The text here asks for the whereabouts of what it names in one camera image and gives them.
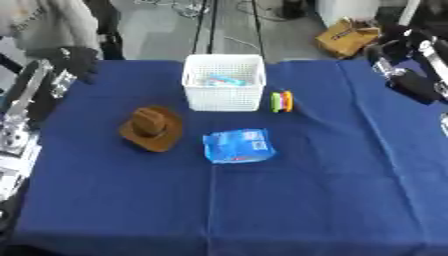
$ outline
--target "blue tablecloth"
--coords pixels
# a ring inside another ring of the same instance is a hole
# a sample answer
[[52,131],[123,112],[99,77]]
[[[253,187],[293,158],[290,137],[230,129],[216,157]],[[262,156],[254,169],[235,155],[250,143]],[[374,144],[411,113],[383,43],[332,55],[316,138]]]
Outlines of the blue tablecloth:
[[[441,104],[384,87],[364,61],[270,65],[267,92],[301,113],[188,109],[176,62],[103,62],[43,129],[44,150],[14,241],[67,255],[401,256],[448,254],[448,139]],[[140,106],[184,121],[171,151],[117,129]],[[212,165],[201,136],[267,128],[278,151]]]

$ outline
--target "blue package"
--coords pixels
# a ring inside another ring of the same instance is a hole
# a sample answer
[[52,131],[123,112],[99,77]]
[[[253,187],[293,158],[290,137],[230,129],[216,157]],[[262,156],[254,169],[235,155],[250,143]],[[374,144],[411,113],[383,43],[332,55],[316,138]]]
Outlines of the blue package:
[[209,86],[217,86],[217,85],[234,85],[234,86],[244,86],[246,82],[243,80],[233,79],[227,76],[221,76],[216,74],[211,74],[210,78],[207,82]]
[[276,154],[266,129],[216,132],[202,141],[205,156],[215,164],[260,162]]

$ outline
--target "colorful toy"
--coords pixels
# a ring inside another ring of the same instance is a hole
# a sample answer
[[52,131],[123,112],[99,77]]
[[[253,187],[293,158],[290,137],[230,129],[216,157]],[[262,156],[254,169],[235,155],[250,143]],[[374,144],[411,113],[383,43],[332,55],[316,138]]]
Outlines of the colorful toy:
[[294,96],[291,91],[271,93],[271,111],[274,113],[291,112],[294,108]]

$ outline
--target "hat brim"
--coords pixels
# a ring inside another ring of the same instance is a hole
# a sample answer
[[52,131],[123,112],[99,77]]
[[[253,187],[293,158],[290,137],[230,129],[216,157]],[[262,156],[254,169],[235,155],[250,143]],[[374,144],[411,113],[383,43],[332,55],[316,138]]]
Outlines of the hat brim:
[[166,128],[163,133],[155,137],[142,137],[135,133],[132,120],[120,127],[120,134],[127,140],[154,152],[168,151],[182,136],[182,119],[174,112],[160,106],[150,106],[148,109],[156,111],[165,117]]

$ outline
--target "white cabinet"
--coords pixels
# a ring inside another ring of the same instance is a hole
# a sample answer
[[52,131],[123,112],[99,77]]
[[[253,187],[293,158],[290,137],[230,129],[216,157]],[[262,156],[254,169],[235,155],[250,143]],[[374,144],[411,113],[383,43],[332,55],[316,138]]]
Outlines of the white cabinet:
[[380,0],[319,0],[317,11],[328,27],[342,17],[373,19],[379,6]]

